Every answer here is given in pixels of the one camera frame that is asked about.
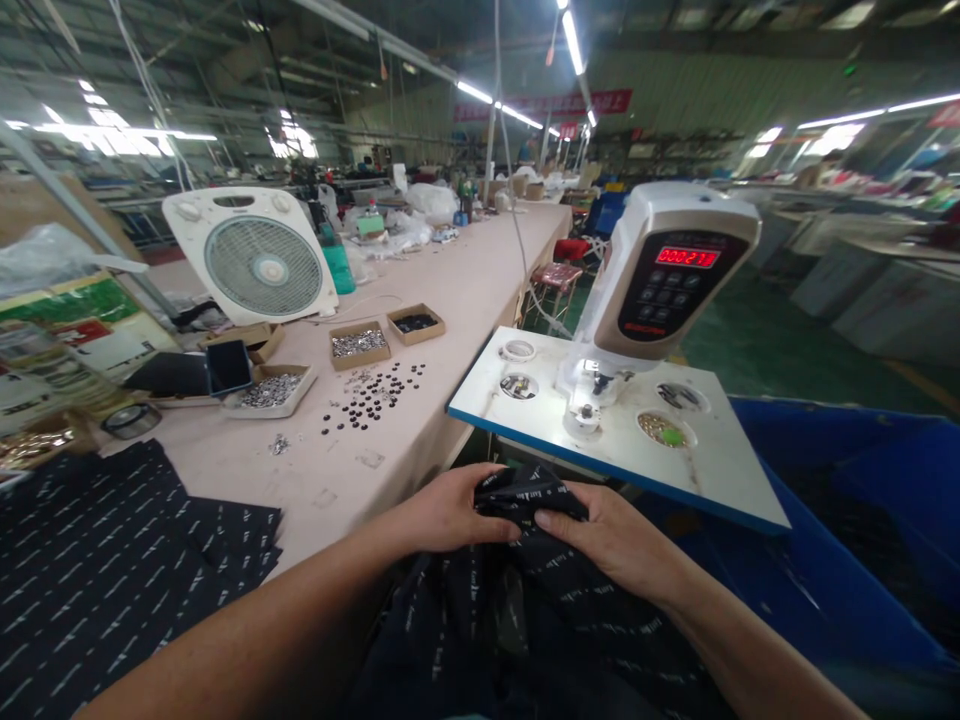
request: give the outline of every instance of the white box fan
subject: white box fan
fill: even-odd
[[[163,216],[213,299],[236,325],[332,315],[333,276],[300,204],[282,190],[194,190]]]

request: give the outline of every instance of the roll of tape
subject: roll of tape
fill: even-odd
[[[130,440],[153,430],[160,422],[160,417],[152,405],[136,403],[117,410],[100,423],[100,429],[120,440]]]

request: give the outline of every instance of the hand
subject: hand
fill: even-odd
[[[590,511],[578,522],[565,513],[537,510],[544,531],[590,558],[629,593],[657,605],[681,599],[703,571],[636,508],[610,488],[564,483]]]
[[[512,522],[473,509],[474,488],[503,468],[478,463],[449,470],[391,510],[409,552],[450,552],[464,545],[519,540],[520,528]]]

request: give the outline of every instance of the red digital display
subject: red digital display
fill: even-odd
[[[720,257],[720,253],[712,250],[665,247],[657,256],[657,262],[660,265],[689,265],[690,267],[711,268],[718,257]]]

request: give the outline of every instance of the work table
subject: work table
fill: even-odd
[[[547,203],[519,206],[527,211],[518,221],[529,275],[549,261],[555,241],[566,237],[571,213]],[[449,244],[431,243],[381,267],[383,277],[340,298],[336,316],[286,326],[286,339],[270,364],[312,365],[318,374],[293,416],[236,420],[216,407],[164,410],[160,424],[139,438],[163,444],[192,495],[283,510],[277,544],[284,552],[272,576],[403,501],[450,466],[471,428],[450,418],[446,403],[494,328],[514,323],[526,283],[508,215],[462,228]],[[186,261],[151,268],[149,276],[167,292],[205,292]],[[421,302],[445,321],[446,334],[406,347],[384,314]],[[392,358],[336,372],[329,330],[373,319],[383,328]],[[380,420],[365,421],[367,430],[353,428],[343,410],[357,399],[353,387],[363,372],[416,379],[405,383],[396,406],[383,409]],[[344,428],[338,430],[340,423]],[[273,455],[270,446],[278,434],[290,447]],[[128,444],[114,441],[103,452]]]

